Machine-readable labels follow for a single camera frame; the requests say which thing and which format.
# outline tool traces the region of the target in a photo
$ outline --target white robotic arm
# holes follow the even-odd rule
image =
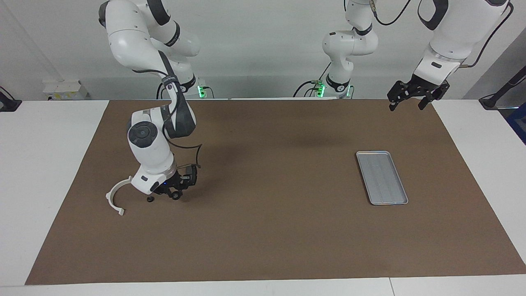
[[[140,168],[131,183],[145,194],[178,199],[195,184],[197,168],[179,175],[168,138],[189,136],[196,127],[183,93],[196,84],[186,56],[197,55],[199,40],[171,20],[161,0],[111,0],[100,7],[99,17],[115,59],[134,72],[158,75],[171,98],[169,105],[132,115],[128,142]]]
[[[421,110],[441,99],[449,88],[447,77],[454,73],[495,26],[509,0],[421,0],[418,15],[434,32],[423,57],[408,83],[397,81],[387,97],[394,111],[415,96],[424,96]]]
[[[369,0],[350,0],[346,19],[352,30],[331,32],[323,39],[323,51],[331,60],[328,74],[323,77],[327,86],[324,96],[347,95],[354,69],[349,57],[375,52],[378,36],[372,30],[372,16]]]

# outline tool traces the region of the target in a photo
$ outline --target green light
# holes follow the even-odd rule
[[[323,97],[323,94],[325,94],[325,85],[320,84],[318,87],[318,97]]]
[[[200,98],[206,97],[206,91],[203,90],[203,88],[200,85],[197,86],[197,91],[199,92],[199,97]]]

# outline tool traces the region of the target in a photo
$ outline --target rectangular tray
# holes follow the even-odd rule
[[[387,151],[360,151],[356,153],[369,201],[373,205],[407,204],[400,176]]]

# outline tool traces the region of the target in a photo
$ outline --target white table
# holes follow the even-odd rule
[[[526,295],[526,275],[23,287],[107,103],[24,102],[0,113],[0,295]],[[478,101],[433,105],[526,261],[526,146]]]

